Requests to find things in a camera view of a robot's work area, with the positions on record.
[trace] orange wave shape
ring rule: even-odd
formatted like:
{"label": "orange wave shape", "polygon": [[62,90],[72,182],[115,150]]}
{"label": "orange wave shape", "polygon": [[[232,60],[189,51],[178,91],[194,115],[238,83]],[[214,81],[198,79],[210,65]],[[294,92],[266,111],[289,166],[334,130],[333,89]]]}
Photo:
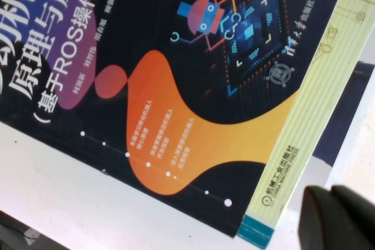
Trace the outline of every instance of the orange wave shape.
{"label": "orange wave shape", "polygon": [[296,96],[256,119],[215,124],[188,108],[168,60],[156,50],[139,62],[128,86],[129,161],[141,183],[163,195],[223,163],[267,163]]}

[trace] white dot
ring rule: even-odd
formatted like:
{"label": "white dot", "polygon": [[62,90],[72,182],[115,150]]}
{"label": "white dot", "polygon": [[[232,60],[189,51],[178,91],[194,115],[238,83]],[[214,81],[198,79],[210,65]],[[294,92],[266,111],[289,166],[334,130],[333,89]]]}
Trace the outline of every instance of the white dot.
{"label": "white dot", "polygon": [[231,201],[229,198],[227,198],[227,199],[225,199],[225,201],[224,201],[224,205],[225,205],[226,207],[231,207],[231,206],[232,206],[232,201]]}

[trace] white table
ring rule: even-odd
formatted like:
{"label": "white table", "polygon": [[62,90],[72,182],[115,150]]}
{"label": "white table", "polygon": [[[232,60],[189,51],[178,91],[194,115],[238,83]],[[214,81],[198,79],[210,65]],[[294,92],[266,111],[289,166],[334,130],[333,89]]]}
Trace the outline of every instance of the white table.
{"label": "white table", "polygon": [[[363,60],[374,46],[375,32]],[[334,177],[375,202],[375,100],[366,112]],[[257,249],[2,124],[0,169],[0,210],[69,249]],[[269,249],[299,248],[298,216],[285,212]]]}

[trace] book cover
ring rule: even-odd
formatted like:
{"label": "book cover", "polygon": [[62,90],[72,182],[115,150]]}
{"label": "book cover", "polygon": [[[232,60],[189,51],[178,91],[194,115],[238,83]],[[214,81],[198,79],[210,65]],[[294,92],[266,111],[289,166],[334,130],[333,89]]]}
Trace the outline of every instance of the book cover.
{"label": "book cover", "polygon": [[0,120],[235,236],[337,1],[1,0]]}

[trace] cartoon robot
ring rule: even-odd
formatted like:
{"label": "cartoon robot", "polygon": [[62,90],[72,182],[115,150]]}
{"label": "cartoon robot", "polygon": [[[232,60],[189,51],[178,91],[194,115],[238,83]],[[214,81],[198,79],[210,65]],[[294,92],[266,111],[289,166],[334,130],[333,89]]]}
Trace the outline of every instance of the cartoon robot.
{"label": "cartoon robot", "polygon": [[187,40],[173,32],[171,42],[193,44],[205,38],[208,51],[225,44],[231,96],[249,73],[288,44],[288,31],[282,24],[285,10],[285,0],[248,0],[239,7],[236,0],[181,2],[177,14],[187,19],[195,37]]}

